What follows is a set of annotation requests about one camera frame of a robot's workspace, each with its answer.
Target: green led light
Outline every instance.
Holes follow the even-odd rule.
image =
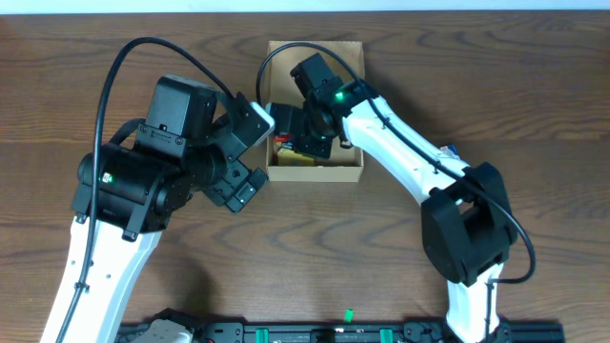
[[[104,172],[100,181],[104,183],[112,183],[112,174]]]

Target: green terminal block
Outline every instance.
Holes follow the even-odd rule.
[[[256,343],[269,343],[269,330],[256,329]]]
[[[354,318],[354,311],[352,311],[352,309],[345,309],[345,316],[343,317],[343,322],[345,324],[350,324],[352,322],[352,318]]]
[[[381,335],[381,343],[394,342],[394,333],[391,329],[381,329],[379,330],[379,334]]]

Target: brown wooden surface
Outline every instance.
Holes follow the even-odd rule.
[[[501,170],[539,268],[500,287],[499,312],[558,318],[569,341],[609,339],[609,13],[395,12],[0,17],[0,341],[41,335],[99,92],[142,35],[187,48],[250,98],[267,41],[363,41],[368,79],[407,123]],[[205,81],[159,47],[129,56],[106,137],[146,115],[169,72]],[[420,239],[417,204],[368,156],[359,184],[269,184],[240,215],[199,194],[173,217],[125,319],[166,307],[251,321],[444,315],[446,286]],[[504,275],[526,267],[519,243]]]

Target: open cardboard box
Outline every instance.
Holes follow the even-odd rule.
[[[291,42],[271,41],[269,52]],[[361,42],[312,42],[332,50],[364,78],[364,53]],[[310,48],[290,48],[276,55],[267,67],[263,93],[267,102],[278,102],[301,107],[303,96],[290,75],[298,63],[318,52]],[[331,70],[343,82],[351,77],[332,57],[320,53]],[[333,150],[328,160],[316,160],[314,166],[277,166],[274,159],[274,139],[267,139],[267,174],[270,181],[307,181],[307,182],[357,182],[364,168],[362,149],[343,149],[338,138],[333,142]]]

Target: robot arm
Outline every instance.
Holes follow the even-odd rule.
[[[271,104],[275,133],[291,134],[297,152],[318,158],[328,158],[332,140],[339,137],[383,165],[421,207],[424,250],[447,279],[447,324],[467,343],[481,341],[487,330],[492,333],[499,324],[497,289],[493,288],[488,296],[487,282],[498,278],[509,247],[517,240],[516,229],[498,209],[471,193],[463,183],[438,171],[421,152],[487,192],[510,211],[498,171],[487,163],[471,168],[445,154],[401,121],[368,85],[344,85],[318,53],[296,66],[291,76],[305,102],[302,109]],[[371,107],[367,93],[372,95],[385,123]],[[405,144],[396,132],[420,152]],[[472,207],[463,212],[458,207],[462,203]]]
[[[421,150],[442,161],[441,163],[452,172],[460,176],[464,175],[463,169],[468,167],[465,162],[445,154],[426,141],[402,122],[381,96],[375,98],[374,102],[403,136],[409,138]],[[432,189],[445,190],[455,183],[453,178],[436,171],[430,163],[387,130],[368,101],[363,101],[353,107],[352,113],[348,117],[344,117],[342,122],[346,138],[383,165],[409,191],[418,204],[421,205],[430,197]],[[476,281],[469,286],[462,282],[447,280],[449,292],[447,324],[463,342],[483,340],[488,301],[491,302],[489,333],[492,333],[499,325],[499,318],[496,314],[497,288],[492,290],[491,299],[488,299],[485,283],[490,278],[498,278],[502,267],[502,263],[493,264],[478,275]]]
[[[216,101],[227,113],[213,122]],[[273,127],[273,118],[241,93],[228,99],[193,80],[171,75],[159,79],[146,122],[133,127],[133,148],[123,148],[115,139],[102,147],[92,264],[64,342],[114,341],[140,271],[172,213],[194,192],[202,191],[231,212],[248,204],[267,176],[246,168],[239,156]],[[122,131],[117,136],[123,139],[130,134]],[[79,280],[91,205],[90,154],[78,176],[68,261],[41,342],[55,342]]]

